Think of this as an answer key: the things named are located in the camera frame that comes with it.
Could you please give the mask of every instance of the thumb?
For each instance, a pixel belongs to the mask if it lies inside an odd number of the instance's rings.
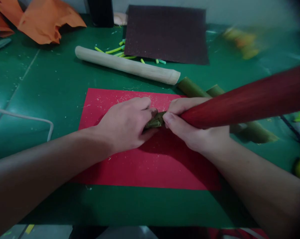
[[[189,134],[198,130],[197,128],[189,125],[174,113],[165,113],[163,115],[163,120],[168,128],[171,129],[171,131],[182,140],[186,140]]]

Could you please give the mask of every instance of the dark brown sandpaper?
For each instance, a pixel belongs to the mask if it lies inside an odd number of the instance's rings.
[[[204,9],[130,5],[126,55],[209,64]]]

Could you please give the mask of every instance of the crumpled orange paper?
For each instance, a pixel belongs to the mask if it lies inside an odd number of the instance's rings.
[[[0,37],[9,37],[14,31],[9,28],[3,17],[0,15]]]
[[[60,0],[32,0],[24,13],[19,4],[18,7],[16,4],[17,0],[0,0],[0,12],[17,26],[18,30],[39,44],[59,44],[61,35],[58,30],[64,24],[86,27],[80,15]]]
[[[0,0],[0,12],[15,26],[18,26],[24,14],[17,0]]]

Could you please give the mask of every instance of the green table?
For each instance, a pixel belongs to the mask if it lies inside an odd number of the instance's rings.
[[[78,129],[89,87],[138,88],[143,92],[181,94],[176,86],[78,60],[75,56],[78,45],[93,49],[97,44],[106,50],[117,47],[122,40],[124,28],[98,29],[89,24],[85,29],[64,33],[60,45],[40,46],[16,31],[11,37],[12,43],[0,50],[0,108],[51,120],[55,125],[52,139],[55,139]],[[300,65],[300,36],[297,33],[282,35],[280,45],[245,61],[230,42],[215,33],[224,28],[209,26],[209,66],[168,62],[160,67],[180,71],[180,79],[188,76],[203,89],[217,83],[229,91]],[[260,122],[274,132],[279,141],[244,145],[291,171],[296,157],[300,156],[298,143],[277,117]],[[43,122],[0,115],[0,158],[44,143],[48,130],[49,125]],[[89,185],[92,190],[87,190],[86,185],[66,183],[22,223],[256,226],[234,191],[224,179],[220,180],[223,188],[219,192],[98,185]]]

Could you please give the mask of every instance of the wire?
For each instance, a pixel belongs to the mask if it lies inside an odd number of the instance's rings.
[[[247,232],[247,233],[249,233],[250,235],[254,236],[257,239],[265,239],[264,237],[262,237],[261,235],[259,235],[255,231],[251,230],[250,228],[240,228],[240,229]]]
[[[31,117],[31,116],[25,116],[25,115],[15,114],[15,113],[11,113],[9,111],[2,110],[2,109],[0,109],[0,113],[5,114],[5,115],[10,115],[10,116],[18,117],[18,118],[28,119],[28,120],[42,121],[42,122],[46,122],[46,123],[50,124],[50,130],[49,130],[49,133],[48,133],[47,142],[50,141],[51,135],[52,135],[53,130],[54,130],[54,124],[51,121],[46,120],[46,119]]]

